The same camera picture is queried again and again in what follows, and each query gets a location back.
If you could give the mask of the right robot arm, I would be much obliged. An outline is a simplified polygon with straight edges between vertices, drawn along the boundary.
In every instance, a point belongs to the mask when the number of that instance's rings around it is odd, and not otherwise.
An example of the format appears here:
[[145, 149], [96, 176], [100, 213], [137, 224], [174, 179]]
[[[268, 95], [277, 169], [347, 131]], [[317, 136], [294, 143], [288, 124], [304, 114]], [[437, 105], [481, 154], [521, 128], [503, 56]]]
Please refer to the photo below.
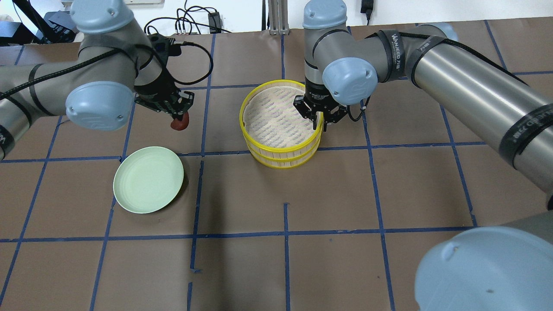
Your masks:
[[547, 212], [467, 230], [431, 248], [415, 278], [421, 311], [552, 309], [552, 100], [458, 42], [446, 23], [361, 41], [346, 27], [341, 0], [311, 0], [303, 13], [304, 118], [331, 121], [360, 104], [378, 83], [409, 78], [515, 170], [547, 193]]

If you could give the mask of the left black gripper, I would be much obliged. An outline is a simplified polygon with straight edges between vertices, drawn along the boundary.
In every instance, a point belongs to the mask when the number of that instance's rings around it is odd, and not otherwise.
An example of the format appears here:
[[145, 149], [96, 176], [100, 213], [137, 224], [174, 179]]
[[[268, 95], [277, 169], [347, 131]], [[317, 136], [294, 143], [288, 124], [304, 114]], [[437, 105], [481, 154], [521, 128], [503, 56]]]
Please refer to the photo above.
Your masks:
[[137, 104], [155, 112], [164, 112], [180, 121], [195, 101], [195, 94], [180, 90], [167, 73], [161, 73], [145, 85], [134, 85], [134, 90]]

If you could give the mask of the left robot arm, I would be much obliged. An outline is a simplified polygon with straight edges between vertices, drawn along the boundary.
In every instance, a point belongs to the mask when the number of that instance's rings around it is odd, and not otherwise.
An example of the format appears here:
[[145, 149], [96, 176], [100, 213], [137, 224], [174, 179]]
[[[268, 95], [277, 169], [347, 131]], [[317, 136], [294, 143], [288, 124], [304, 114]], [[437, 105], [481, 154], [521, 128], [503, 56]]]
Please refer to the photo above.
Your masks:
[[194, 94], [181, 91], [158, 44], [122, 0], [77, 0], [70, 17], [84, 38], [77, 61], [1, 67], [1, 158], [42, 117], [67, 116], [91, 130], [127, 124], [133, 104], [168, 114], [184, 130]]

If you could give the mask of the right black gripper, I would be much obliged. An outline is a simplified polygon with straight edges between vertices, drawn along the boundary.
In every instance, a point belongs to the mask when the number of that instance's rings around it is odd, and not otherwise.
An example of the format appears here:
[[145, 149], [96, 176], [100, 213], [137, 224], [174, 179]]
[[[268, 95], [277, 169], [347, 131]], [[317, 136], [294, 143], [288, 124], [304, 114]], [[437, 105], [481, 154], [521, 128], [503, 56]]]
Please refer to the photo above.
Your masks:
[[305, 93], [294, 98], [293, 106], [300, 116], [313, 122], [314, 131], [327, 131], [330, 124], [336, 124], [347, 114], [347, 108], [334, 100], [330, 91], [322, 84], [306, 82]]

